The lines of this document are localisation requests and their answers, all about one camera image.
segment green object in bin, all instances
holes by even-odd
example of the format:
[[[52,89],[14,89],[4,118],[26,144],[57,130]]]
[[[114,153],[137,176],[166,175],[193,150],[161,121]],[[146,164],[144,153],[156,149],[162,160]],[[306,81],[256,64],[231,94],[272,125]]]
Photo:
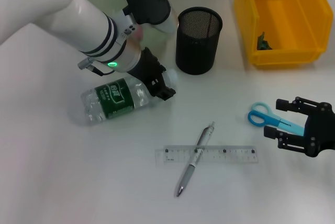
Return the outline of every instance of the green object in bin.
[[[265,32],[258,37],[257,50],[272,50],[269,43],[264,40]]]

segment bottle label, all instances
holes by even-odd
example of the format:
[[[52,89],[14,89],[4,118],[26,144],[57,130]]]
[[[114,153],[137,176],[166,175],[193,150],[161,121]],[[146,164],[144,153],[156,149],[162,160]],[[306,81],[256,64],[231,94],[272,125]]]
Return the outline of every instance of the bottle label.
[[[134,110],[135,105],[124,79],[95,88],[106,118],[111,119]]]

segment ruler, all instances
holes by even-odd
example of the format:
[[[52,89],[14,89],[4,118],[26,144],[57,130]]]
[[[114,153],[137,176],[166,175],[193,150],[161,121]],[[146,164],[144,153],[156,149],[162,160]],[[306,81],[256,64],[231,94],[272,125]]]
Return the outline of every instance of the ruler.
[[[187,163],[199,148],[204,150],[199,163],[258,163],[256,148],[250,145],[166,145],[156,150],[156,164]]]

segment yellow storage box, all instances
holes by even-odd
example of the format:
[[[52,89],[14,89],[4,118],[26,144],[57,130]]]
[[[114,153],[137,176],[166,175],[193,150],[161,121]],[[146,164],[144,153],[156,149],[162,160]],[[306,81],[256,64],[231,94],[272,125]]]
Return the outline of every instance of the yellow storage box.
[[[252,64],[310,63],[327,49],[333,20],[327,0],[234,0],[234,8]],[[263,32],[272,50],[257,50]]]

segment silver pen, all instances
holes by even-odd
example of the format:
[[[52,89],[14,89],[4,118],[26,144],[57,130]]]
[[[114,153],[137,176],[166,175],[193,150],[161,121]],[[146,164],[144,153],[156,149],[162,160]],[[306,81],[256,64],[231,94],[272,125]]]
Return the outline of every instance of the silver pen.
[[[213,133],[214,131],[214,125],[215,125],[215,122],[212,122],[210,126],[206,127],[200,138],[199,138],[199,141],[197,143],[197,145],[207,145],[210,137],[211,137],[211,134]],[[177,192],[177,197],[180,196],[180,194],[182,194],[183,190],[185,190],[188,182],[189,182],[189,179],[192,177],[192,174],[195,170],[195,166],[197,165],[200,157],[201,157],[201,154],[203,153],[203,149],[201,148],[198,148],[196,149],[197,151],[193,153],[193,156],[191,158],[191,162],[190,164],[188,165],[184,175],[183,175],[183,178],[182,180],[180,181],[179,183],[179,187],[178,187],[178,192]]]

